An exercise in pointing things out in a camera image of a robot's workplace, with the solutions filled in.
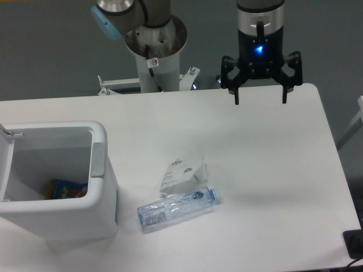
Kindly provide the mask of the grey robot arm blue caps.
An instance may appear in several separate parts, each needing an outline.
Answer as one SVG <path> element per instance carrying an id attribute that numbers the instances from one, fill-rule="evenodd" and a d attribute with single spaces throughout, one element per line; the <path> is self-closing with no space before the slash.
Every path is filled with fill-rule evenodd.
<path id="1" fill-rule="evenodd" d="M 187 42 L 185 24 L 171 13 L 170 1 L 97 1 L 94 20 L 110 39 L 124 39 L 137 62 L 141 91 L 170 92 L 180 87 L 180 52 Z M 234 97 L 248 80 L 273 79 L 282 101 L 300 86 L 302 60 L 284 56 L 283 1 L 238 1 L 238 58 L 224 56 L 220 86 Z"/>

